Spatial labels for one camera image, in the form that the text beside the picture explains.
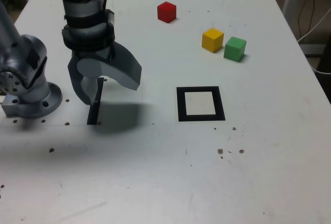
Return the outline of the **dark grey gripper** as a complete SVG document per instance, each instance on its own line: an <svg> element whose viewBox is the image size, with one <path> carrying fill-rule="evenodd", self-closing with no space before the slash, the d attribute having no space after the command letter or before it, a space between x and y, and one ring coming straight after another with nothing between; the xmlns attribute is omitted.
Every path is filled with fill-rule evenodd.
<svg viewBox="0 0 331 224"><path fill-rule="evenodd" d="M93 104L97 78L107 76L121 86L136 91L140 86L142 67L123 45L79 46L72 50L68 71L74 92L84 104Z"/></svg>

